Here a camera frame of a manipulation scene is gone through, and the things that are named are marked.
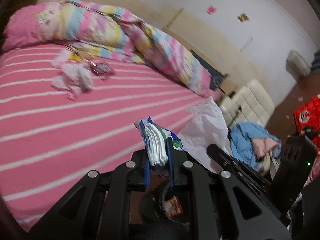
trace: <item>blanket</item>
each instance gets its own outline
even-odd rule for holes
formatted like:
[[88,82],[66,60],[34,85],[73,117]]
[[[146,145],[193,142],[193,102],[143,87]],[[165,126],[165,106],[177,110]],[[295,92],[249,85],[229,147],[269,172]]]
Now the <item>blanket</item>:
[[11,17],[4,34],[4,52],[54,41],[74,52],[149,64],[200,96],[220,98],[209,88],[209,72],[186,48],[121,7],[79,0],[27,6]]
[[253,138],[271,138],[276,141],[277,147],[273,149],[272,156],[277,158],[280,155],[280,140],[276,136],[269,134],[267,129],[256,123],[240,122],[232,129],[230,136],[230,146],[233,156],[238,160],[247,163],[256,171],[259,169],[259,164],[256,161],[252,145]]

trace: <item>blue clothing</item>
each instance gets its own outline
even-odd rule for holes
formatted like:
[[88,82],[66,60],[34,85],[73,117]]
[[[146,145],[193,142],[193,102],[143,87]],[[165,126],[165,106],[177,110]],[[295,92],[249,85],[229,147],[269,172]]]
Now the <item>blue clothing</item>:
[[265,128],[256,123],[240,122],[232,129],[230,136],[230,146],[233,156],[247,163],[255,170],[258,169],[258,162],[256,161],[256,156],[253,151],[251,138],[272,138],[278,143],[278,147],[272,151],[272,156],[277,158],[280,155],[280,140],[276,136],[269,134]]

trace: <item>colorful striped quilt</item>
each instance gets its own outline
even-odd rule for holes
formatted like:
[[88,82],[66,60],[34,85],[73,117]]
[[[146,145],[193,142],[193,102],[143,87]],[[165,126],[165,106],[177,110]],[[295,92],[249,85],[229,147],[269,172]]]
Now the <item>colorful striped quilt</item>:
[[58,41],[93,56],[148,63],[198,95],[220,97],[209,88],[209,72],[186,48],[121,7],[79,0],[49,1],[17,11],[4,34],[4,51]]

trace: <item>crumpled white paper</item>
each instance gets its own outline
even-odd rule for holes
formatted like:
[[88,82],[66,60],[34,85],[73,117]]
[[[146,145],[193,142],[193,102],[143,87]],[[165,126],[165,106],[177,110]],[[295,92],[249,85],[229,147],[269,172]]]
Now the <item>crumpled white paper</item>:
[[206,153],[210,144],[216,144],[220,149],[226,151],[228,127],[220,108],[212,97],[209,97],[197,106],[188,107],[187,111],[194,114],[195,117],[178,134],[183,149],[209,171],[214,173],[223,171],[223,168]]

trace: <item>mattress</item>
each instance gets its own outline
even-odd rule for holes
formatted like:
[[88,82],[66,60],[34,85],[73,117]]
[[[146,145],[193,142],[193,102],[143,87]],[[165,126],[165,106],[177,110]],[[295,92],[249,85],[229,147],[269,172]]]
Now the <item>mattress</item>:
[[133,122],[151,116],[174,133],[203,99],[146,65],[107,60],[116,75],[94,80],[76,101],[51,87],[60,45],[0,58],[0,191],[30,228],[84,174],[111,171],[144,148]]

